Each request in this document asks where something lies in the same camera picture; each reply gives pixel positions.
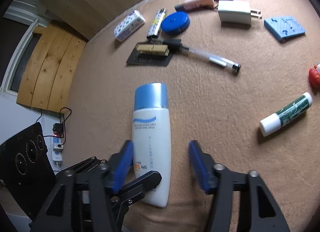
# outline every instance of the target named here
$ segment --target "tan fabric surface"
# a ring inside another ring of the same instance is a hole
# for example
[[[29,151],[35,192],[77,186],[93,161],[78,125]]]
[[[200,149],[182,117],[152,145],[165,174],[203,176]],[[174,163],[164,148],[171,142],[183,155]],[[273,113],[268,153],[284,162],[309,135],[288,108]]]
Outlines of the tan fabric surface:
[[[164,82],[169,93],[172,175],[169,202],[160,209],[144,203],[130,207],[124,224],[135,231],[202,231],[211,197],[195,183],[188,142],[229,169],[257,170],[273,193],[292,232],[302,231],[319,205],[319,94],[304,117],[263,139],[259,121],[311,89],[308,69],[319,62],[320,19],[308,0],[245,0],[263,17],[292,15],[306,35],[280,44],[252,19],[248,30],[222,27],[216,11],[190,13],[191,24],[179,37],[187,46],[212,51],[242,65],[238,76],[206,60],[174,56],[169,66],[126,67],[138,41],[145,40],[157,9],[169,13],[183,0],[154,0],[138,8],[146,24],[118,45],[117,23],[91,40],[70,90],[63,161],[72,165],[96,155],[108,159],[131,138],[135,89]],[[230,231],[236,230],[235,214]]]

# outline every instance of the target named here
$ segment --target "white power adapter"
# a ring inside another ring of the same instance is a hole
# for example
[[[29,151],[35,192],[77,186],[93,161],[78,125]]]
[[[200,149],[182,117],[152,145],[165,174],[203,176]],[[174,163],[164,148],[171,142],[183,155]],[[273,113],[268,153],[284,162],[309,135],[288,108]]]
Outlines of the white power adapter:
[[[261,11],[250,8],[247,1],[219,0],[218,14],[221,22],[251,25],[251,17],[262,19]]]

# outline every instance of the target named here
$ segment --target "lighter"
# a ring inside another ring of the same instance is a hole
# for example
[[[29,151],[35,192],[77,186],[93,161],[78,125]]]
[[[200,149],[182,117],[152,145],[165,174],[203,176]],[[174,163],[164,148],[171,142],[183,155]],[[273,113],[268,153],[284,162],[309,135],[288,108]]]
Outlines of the lighter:
[[[153,19],[149,31],[147,33],[147,39],[158,38],[161,28],[160,25],[167,15],[167,10],[165,8],[161,8],[157,11],[155,18]]]

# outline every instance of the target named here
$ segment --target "blue round container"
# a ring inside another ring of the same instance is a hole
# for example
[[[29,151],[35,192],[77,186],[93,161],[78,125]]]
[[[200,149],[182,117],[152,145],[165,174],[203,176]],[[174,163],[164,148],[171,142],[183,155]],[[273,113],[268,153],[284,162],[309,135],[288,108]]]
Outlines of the blue round container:
[[[167,34],[176,35],[182,33],[190,25],[187,13],[179,11],[168,15],[161,23],[161,29]]]

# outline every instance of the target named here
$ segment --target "patterned box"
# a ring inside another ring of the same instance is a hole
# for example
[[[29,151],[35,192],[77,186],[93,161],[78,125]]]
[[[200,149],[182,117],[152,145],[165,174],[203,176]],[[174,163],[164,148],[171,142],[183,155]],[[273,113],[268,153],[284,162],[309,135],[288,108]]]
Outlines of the patterned box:
[[[114,30],[114,36],[119,41],[123,42],[129,35],[142,26],[146,20],[138,10],[129,14]]]

